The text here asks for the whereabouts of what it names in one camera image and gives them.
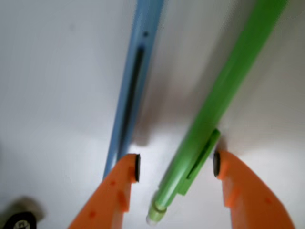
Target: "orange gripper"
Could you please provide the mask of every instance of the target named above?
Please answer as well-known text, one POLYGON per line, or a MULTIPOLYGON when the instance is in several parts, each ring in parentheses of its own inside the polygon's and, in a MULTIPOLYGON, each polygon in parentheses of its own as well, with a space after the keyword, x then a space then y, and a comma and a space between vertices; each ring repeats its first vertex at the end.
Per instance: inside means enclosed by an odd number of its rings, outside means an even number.
POLYGON ((131 184, 139 181, 140 156, 125 155, 103 180, 69 229, 121 229, 131 184))
POLYGON ((224 205, 231 210, 233 229, 294 228, 279 199, 235 155, 215 153, 214 174, 222 180, 224 205))

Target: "white surface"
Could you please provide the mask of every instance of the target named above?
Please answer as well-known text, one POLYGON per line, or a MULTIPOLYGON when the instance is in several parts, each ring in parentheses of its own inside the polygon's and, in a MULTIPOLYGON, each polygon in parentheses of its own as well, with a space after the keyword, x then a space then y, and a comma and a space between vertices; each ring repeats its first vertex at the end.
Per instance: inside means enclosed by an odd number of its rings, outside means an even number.
MULTIPOLYGON (((123 228, 149 228, 151 197, 254 0, 168 0, 131 152, 141 153, 123 228)), ((66 228, 103 172, 135 0, 0 1, 0 207, 28 195, 40 229, 66 228)), ((292 0, 220 129, 304 228, 305 3, 292 0)), ((230 228, 207 160, 157 229, 230 228)))

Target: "blue pen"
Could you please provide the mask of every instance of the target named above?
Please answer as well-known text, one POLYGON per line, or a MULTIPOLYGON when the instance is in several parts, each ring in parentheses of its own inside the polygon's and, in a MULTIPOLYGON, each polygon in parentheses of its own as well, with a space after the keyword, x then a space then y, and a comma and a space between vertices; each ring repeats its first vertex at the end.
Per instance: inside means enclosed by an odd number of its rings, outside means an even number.
POLYGON ((128 152, 139 112, 163 0, 138 0, 104 178, 128 152))

